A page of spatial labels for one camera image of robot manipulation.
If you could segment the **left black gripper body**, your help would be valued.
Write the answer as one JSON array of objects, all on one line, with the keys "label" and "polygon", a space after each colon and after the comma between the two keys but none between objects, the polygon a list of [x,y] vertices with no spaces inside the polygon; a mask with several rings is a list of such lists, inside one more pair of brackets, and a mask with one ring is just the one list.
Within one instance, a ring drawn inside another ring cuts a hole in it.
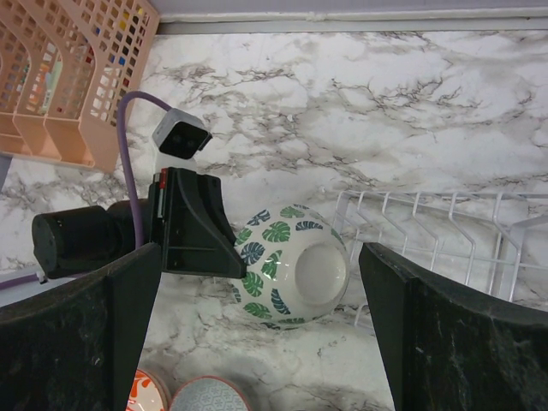
[{"label": "left black gripper body", "polygon": [[162,271],[172,274],[222,274],[223,249],[203,220],[212,222],[205,176],[182,168],[164,168],[139,199],[144,243],[161,248]]}]

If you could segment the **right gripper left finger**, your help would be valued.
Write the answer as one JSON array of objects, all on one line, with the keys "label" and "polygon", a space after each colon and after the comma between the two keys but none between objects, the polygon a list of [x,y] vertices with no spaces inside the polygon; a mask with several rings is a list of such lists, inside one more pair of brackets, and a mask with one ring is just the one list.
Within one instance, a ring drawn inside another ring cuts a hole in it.
[{"label": "right gripper left finger", "polygon": [[161,277],[149,243],[1,309],[3,410],[124,410]]}]

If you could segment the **green leaf pattern bowl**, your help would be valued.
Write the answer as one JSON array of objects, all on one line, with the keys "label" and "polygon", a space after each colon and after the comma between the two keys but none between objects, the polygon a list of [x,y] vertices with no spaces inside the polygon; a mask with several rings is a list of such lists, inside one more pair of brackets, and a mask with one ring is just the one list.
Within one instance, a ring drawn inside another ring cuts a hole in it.
[{"label": "green leaf pattern bowl", "polygon": [[271,206],[251,217],[235,249],[246,265],[231,280],[240,315],[274,330],[294,329],[333,312],[350,263],[341,236],[314,209]]}]

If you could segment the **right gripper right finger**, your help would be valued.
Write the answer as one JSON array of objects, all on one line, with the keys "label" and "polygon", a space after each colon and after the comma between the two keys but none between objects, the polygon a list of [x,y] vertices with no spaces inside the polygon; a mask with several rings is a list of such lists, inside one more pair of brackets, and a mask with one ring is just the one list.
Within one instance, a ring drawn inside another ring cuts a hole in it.
[{"label": "right gripper right finger", "polygon": [[362,282],[397,410],[545,410],[547,314],[431,272],[378,243]]}]

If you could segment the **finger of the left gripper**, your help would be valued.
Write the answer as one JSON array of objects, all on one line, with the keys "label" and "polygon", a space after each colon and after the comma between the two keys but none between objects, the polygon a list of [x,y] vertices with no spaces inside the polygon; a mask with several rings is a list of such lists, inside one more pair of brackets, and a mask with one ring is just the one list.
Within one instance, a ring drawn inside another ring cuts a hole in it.
[{"label": "finger of the left gripper", "polygon": [[183,213],[164,222],[163,271],[202,277],[242,279],[246,267],[213,221]]}]

